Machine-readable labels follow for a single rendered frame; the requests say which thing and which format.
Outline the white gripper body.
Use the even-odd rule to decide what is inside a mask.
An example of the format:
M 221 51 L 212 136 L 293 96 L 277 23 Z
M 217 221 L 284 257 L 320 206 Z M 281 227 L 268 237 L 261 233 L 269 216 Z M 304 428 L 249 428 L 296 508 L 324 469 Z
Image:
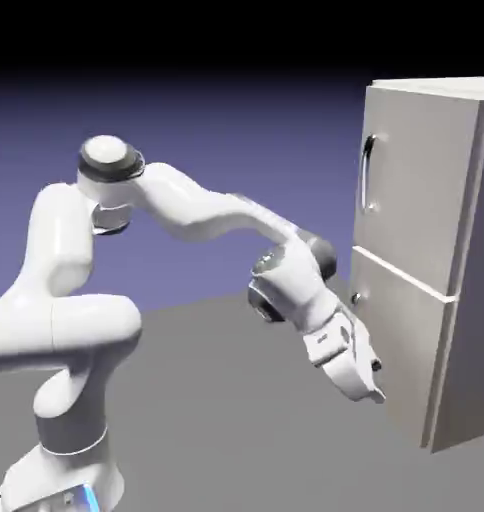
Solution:
M 328 324 L 326 334 L 331 347 L 320 367 L 350 400 L 370 399 L 369 392 L 379 386 L 371 362 L 379 358 L 364 324 L 359 320 L 351 321 L 346 316 L 335 316 Z

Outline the short grey cabinet door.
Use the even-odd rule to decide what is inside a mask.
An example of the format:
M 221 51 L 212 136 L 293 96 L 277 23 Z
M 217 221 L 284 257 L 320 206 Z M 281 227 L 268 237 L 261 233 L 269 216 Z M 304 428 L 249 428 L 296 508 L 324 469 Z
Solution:
M 390 416 L 421 447 L 429 443 L 436 363 L 457 296 L 445 296 L 361 246 L 351 254 L 349 297 L 366 325 L 382 369 L 377 377 Z

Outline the light grey cabinet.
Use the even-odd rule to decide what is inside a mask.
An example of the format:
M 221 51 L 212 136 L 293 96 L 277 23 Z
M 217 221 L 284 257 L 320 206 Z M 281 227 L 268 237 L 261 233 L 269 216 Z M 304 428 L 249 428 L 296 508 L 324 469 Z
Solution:
M 441 452 L 484 436 L 484 156 L 460 223 L 455 305 L 437 353 L 429 443 Z

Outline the tall grey cabinet door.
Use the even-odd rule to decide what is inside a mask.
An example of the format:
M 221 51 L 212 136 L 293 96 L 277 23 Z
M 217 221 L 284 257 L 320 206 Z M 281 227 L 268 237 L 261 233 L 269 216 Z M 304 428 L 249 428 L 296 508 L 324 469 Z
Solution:
M 375 134 L 354 246 L 445 296 L 454 294 L 457 243 L 484 156 L 484 77 L 375 80 L 366 89 L 361 152 Z

